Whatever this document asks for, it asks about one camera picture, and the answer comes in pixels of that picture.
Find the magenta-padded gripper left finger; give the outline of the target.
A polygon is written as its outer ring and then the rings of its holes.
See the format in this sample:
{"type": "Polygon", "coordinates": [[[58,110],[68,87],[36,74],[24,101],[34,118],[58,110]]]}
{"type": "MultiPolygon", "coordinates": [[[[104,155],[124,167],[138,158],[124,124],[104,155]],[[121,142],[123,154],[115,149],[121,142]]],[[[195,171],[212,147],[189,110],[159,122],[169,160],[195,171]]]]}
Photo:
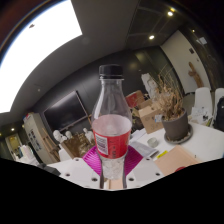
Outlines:
{"type": "Polygon", "coordinates": [[[84,188],[103,189],[102,166],[96,147],[91,148],[82,158],[67,161],[61,177],[84,188]]]}

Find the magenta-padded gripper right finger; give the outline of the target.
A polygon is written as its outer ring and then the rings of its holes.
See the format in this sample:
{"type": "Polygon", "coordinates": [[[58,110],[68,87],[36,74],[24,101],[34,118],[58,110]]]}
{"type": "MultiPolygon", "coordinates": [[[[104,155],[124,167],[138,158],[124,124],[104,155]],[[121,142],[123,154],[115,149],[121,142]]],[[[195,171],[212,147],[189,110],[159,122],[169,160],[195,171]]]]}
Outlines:
{"type": "Polygon", "coordinates": [[[143,187],[159,180],[163,173],[149,156],[143,157],[132,146],[124,161],[123,185],[125,189],[143,187]]]}

